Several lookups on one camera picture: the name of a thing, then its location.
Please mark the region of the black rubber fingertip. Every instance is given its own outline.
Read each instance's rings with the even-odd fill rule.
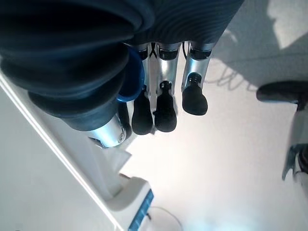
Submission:
[[[144,91],[142,91],[134,101],[134,113],[131,126],[137,135],[146,135],[152,130],[153,118],[150,109],[150,101],[145,97]]]
[[[185,112],[191,115],[203,116],[206,114],[207,100],[198,85],[191,85],[183,91],[182,107]]]
[[[177,126],[177,115],[173,107],[173,98],[167,90],[157,97],[157,108],[154,112],[155,127],[162,132],[171,132]]]

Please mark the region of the white wall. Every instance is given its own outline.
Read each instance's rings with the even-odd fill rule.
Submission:
[[[114,230],[2,89],[0,105],[0,230]]]

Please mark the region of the cable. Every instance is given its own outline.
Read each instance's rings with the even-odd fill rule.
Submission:
[[[150,53],[150,57],[154,55],[154,57],[157,59],[157,54],[155,52],[155,42],[151,42],[151,53]]]
[[[182,225],[182,223],[180,222],[180,220],[179,220],[175,215],[173,215],[171,212],[169,212],[168,210],[166,210],[165,208],[158,207],[158,206],[152,206],[152,207],[150,207],[150,208],[161,209],[161,210],[165,211],[166,213],[168,213],[170,216],[172,216],[172,217],[177,221],[177,223],[179,224],[181,230],[182,230],[182,231],[184,230],[183,225]]]
[[[187,59],[187,55],[186,55],[186,51],[185,51],[185,41],[182,42],[182,50],[183,50],[183,54],[185,59]]]
[[[77,130],[116,113],[128,49],[147,30],[149,0],[11,0],[0,3],[3,73],[31,101]]]

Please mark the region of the black object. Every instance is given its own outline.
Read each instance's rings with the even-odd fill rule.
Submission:
[[[173,60],[177,57],[179,51],[165,51],[163,49],[159,49],[158,54],[162,60]]]
[[[303,172],[308,173],[308,145],[298,155],[298,163]]]
[[[148,0],[11,0],[0,9],[4,74],[72,128],[105,125],[125,79],[122,42],[154,23]]]
[[[183,51],[184,58],[186,60],[187,59],[187,54],[186,54],[186,51],[185,51],[185,42],[182,42],[182,51]]]
[[[177,126],[177,115],[174,111],[173,98],[169,94],[171,83],[163,81],[160,84],[160,89],[162,93],[157,97],[156,111],[153,113],[155,116],[155,126],[160,131],[171,132]]]
[[[212,51],[199,51],[191,48],[191,56],[195,60],[207,59],[211,53]]]
[[[146,135],[151,132],[153,118],[151,114],[150,101],[145,96],[146,86],[134,101],[134,113],[131,120],[133,131],[137,135]]]
[[[298,109],[308,102],[308,81],[282,81],[261,86],[256,97],[262,102],[295,103]]]
[[[153,0],[156,15],[154,25],[136,34],[129,42],[216,43],[243,2],[244,0]]]
[[[155,45],[156,45],[155,42],[151,42],[151,53],[149,54],[149,57],[151,57],[152,54],[153,54],[154,57],[157,59],[157,54],[156,54],[156,52],[155,52]]]
[[[202,89],[198,86],[201,76],[198,73],[190,73],[188,76],[190,85],[182,93],[182,107],[185,112],[203,116],[207,112],[207,100],[202,94]]]

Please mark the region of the black bellows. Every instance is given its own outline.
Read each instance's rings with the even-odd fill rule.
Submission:
[[[31,101],[74,129],[116,113],[128,50],[154,23],[147,0],[12,0],[0,3],[3,73]]]
[[[93,130],[117,111],[128,62],[123,42],[217,42],[242,2],[1,1],[1,69],[46,113]]]

